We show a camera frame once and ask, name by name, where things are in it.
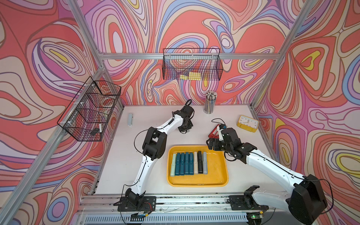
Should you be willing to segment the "black pruning pliers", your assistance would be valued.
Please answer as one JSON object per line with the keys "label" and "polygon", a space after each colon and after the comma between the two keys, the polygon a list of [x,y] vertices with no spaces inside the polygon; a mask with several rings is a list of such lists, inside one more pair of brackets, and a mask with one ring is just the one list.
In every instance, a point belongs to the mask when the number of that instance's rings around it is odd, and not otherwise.
{"label": "black pruning pliers", "polygon": [[203,174],[203,154],[201,151],[197,153],[197,162],[198,162],[198,173]]}

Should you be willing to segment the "grey pruning pliers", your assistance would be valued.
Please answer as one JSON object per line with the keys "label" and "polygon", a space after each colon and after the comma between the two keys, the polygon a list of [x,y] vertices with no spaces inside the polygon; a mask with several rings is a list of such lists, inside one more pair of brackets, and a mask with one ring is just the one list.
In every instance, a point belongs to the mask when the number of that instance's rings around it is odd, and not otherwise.
{"label": "grey pruning pliers", "polygon": [[203,174],[208,174],[208,166],[207,166],[207,152],[202,152],[202,166],[203,166]]}

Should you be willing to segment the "dark teal pruning pliers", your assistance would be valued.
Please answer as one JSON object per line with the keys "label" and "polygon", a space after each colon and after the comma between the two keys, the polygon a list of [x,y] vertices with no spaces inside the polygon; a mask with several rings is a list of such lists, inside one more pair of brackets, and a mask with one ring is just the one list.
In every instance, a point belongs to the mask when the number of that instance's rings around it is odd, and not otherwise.
{"label": "dark teal pruning pliers", "polygon": [[181,153],[176,154],[175,176],[180,175]]}

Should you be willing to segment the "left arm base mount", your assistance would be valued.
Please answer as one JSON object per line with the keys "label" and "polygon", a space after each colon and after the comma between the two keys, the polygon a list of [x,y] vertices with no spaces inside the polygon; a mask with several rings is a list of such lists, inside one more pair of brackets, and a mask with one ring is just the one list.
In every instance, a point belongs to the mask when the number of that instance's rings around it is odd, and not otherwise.
{"label": "left arm base mount", "polygon": [[128,188],[125,195],[116,202],[114,206],[118,206],[119,212],[153,212],[156,209],[156,196],[146,196],[143,194],[135,194],[131,188]]}

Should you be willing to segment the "pale green pruning pliers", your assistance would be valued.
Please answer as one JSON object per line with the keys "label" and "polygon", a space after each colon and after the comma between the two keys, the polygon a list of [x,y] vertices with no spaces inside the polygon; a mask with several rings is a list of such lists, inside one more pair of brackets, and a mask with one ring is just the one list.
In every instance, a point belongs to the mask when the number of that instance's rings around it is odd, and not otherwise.
{"label": "pale green pruning pliers", "polygon": [[177,158],[177,154],[174,153],[174,154],[172,155],[172,163],[171,163],[171,169],[170,169],[170,176],[171,176],[171,177],[174,177],[174,176],[175,176],[176,158]]}

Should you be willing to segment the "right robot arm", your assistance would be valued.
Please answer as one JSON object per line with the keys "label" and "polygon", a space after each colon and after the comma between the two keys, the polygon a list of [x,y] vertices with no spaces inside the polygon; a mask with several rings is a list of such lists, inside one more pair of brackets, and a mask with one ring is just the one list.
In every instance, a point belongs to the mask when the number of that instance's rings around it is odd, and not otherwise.
{"label": "right robot arm", "polygon": [[286,192],[260,190],[258,185],[249,187],[243,194],[244,204],[253,209],[269,206],[287,211],[299,222],[311,225],[328,206],[321,180],[310,174],[295,172],[263,154],[256,146],[242,142],[233,128],[221,124],[218,138],[209,138],[209,150],[221,151],[261,171]]}

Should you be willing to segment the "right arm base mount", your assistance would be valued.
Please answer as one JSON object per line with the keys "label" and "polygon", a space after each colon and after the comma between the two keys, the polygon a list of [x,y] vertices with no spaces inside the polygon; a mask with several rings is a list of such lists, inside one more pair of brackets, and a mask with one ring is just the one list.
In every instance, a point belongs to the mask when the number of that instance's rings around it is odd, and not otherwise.
{"label": "right arm base mount", "polygon": [[254,191],[257,190],[258,188],[260,188],[260,186],[253,185],[249,187],[242,195],[229,196],[226,202],[231,205],[233,211],[243,211],[243,210],[267,211],[269,209],[268,206],[257,204],[254,198],[252,197]]}

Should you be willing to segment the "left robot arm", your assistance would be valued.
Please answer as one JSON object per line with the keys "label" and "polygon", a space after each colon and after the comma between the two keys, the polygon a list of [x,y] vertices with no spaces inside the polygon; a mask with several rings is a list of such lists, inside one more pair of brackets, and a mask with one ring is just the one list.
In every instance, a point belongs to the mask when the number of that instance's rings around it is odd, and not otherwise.
{"label": "left robot arm", "polygon": [[159,127],[150,127],[146,130],[146,136],[142,144],[142,164],[132,185],[125,192],[125,200],[137,206],[143,202],[145,188],[152,169],[166,150],[167,135],[174,130],[179,130],[186,134],[192,127],[191,119],[195,111],[190,106],[192,100],[189,99],[181,110],[172,112],[172,117]]}

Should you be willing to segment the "beige pruning pliers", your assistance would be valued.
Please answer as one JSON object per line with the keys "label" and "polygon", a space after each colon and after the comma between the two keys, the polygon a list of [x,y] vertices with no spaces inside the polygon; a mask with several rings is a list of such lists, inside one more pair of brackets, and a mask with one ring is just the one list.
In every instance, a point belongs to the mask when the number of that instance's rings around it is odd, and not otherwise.
{"label": "beige pruning pliers", "polygon": [[197,154],[198,152],[194,152],[194,159],[193,159],[193,162],[194,162],[194,175],[197,175],[198,174],[198,157],[197,157]]}

